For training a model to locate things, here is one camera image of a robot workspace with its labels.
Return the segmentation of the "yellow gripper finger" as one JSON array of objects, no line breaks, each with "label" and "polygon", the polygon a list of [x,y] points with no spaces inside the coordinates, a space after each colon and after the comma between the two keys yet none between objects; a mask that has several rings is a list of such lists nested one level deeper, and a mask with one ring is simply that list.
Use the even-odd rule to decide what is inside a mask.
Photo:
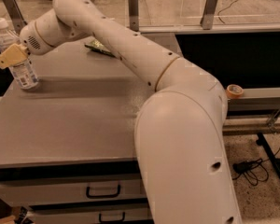
[{"label": "yellow gripper finger", "polygon": [[0,54],[0,68],[24,62],[28,58],[28,48],[22,44],[12,44]]}]

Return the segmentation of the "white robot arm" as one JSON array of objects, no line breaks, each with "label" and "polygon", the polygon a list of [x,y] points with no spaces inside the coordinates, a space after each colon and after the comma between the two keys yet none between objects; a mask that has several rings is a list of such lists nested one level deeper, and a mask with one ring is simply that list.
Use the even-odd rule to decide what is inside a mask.
[{"label": "white robot arm", "polygon": [[228,97],[201,67],[110,20],[91,0],[52,0],[0,54],[0,68],[93,36],[154,90],[134,128],[155,224],[242,224],[224,148]]}]

